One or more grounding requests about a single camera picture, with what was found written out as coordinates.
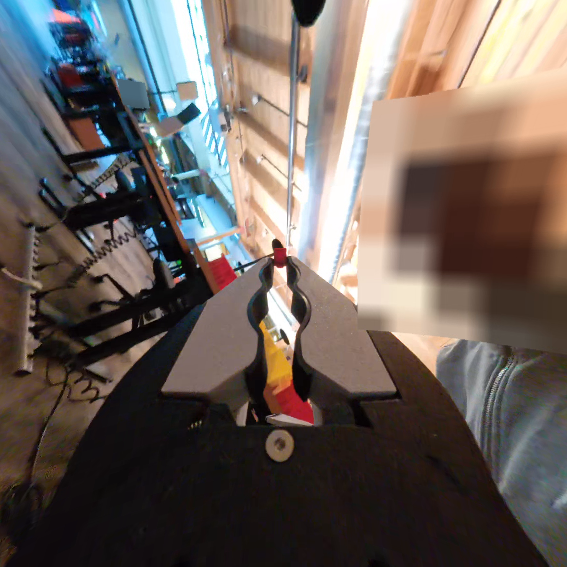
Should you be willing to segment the silver ventilation duct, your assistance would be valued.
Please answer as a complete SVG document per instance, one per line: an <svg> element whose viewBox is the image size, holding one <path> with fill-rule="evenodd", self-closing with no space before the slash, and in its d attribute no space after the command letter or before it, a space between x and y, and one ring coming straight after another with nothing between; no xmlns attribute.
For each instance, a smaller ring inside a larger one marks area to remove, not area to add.
<svg viewBox="0 0 567 567"><path fill-rule="evenodd" d="M299 259L338 272L364 169L373 103L384 98L414 1L327 1L315 24Z"/></svg>

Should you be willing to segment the person's grey sweatshirt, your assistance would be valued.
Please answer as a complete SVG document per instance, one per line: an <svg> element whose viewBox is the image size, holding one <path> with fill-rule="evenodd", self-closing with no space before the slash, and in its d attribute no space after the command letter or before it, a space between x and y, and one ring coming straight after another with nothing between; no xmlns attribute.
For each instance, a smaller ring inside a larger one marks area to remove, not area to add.
<svg viewBox="0 0 567 567"><path fill-rule="evenodd" d="M436 377L509 509L547 563L566 566L566 355L457 340Z"/></svg>

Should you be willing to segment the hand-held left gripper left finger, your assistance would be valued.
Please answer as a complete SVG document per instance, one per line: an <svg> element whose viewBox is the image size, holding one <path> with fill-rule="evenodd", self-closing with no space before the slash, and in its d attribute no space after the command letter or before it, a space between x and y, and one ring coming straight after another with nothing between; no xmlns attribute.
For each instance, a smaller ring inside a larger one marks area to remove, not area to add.
<svg viewBox="0 0 567 567"><path fill-rule="evenodd" d="M162 386L164 396L224 405L245 426L250 404L264 400L260 322L268 313L273 269L272 258L261 259L206 302Z"/></svg>

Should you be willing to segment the grey pole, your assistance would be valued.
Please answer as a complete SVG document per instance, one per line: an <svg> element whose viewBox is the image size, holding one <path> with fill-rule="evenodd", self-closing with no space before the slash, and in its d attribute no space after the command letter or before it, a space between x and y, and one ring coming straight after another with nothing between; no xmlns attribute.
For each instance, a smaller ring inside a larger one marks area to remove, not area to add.
<svg viewBox="0 0 567 567"><path fill-rule="evenodd" d="M38 284L36 266L39 260L39 241L33 224L25 226L25 248L23 252L23 269L21 279L27 283L19 283L19 300L17 311L17 340L16 340L16 373L30 374L33 370L33 351L36 348L32 327L36 315L36 303L33 294Z"/></svg>

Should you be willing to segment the red crate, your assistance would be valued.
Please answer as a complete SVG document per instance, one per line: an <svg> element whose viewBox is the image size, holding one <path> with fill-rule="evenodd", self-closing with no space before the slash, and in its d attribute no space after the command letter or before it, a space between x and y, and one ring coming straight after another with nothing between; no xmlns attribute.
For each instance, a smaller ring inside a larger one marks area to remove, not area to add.
<svg viewBox="0 0 567 567"><path fill-rule="evenodd" d="M224 255L213 261L209 261L208 266L219 291L238 278L236 272Z"/></svg>

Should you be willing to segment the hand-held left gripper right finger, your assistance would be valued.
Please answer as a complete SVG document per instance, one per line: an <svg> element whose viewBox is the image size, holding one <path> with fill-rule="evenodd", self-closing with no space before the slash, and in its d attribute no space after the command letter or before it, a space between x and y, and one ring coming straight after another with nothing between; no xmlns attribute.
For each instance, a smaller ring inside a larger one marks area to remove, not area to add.
<svg viewBox="0 0 567 567"><path fill-rule="evenodd" d="M369 334L358 328L354 303L294 256L287 258L291 312L299 329L293 386L311 404L314 425L365 423L365 401L397 398L397 388Z"/></svg>

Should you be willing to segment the metal ceiling conduit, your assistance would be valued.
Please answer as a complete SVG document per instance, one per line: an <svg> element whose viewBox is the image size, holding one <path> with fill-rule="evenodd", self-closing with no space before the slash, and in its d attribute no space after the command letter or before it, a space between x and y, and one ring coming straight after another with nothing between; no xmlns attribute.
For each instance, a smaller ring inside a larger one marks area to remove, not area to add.
<svg viewBox="0 0 567 567"><path fill-rule="evenodd" d="M296 155L296 127L298 85L300 82L301 29L315 25L321 16L326 1L292 1L291 40L289 47L289 118L287 144L287 204L286 204L286 247L291 248L291 234L294 230L294 172Z"/></svg>

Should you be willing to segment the yellow and red box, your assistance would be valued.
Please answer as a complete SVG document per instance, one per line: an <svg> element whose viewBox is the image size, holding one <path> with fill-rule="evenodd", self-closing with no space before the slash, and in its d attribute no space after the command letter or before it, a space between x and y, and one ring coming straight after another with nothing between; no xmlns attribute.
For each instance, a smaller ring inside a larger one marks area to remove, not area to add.
<svg viewBox="0 0 567 567"><path fill-rule="evenodd" d="M314 414L310 402L303 401L293 385L291 358L280 347L283 341L274 341L265 322L260 322L264 337L267 364L267 379L264 400L271 415L283 414L314 424Z"/></svg>

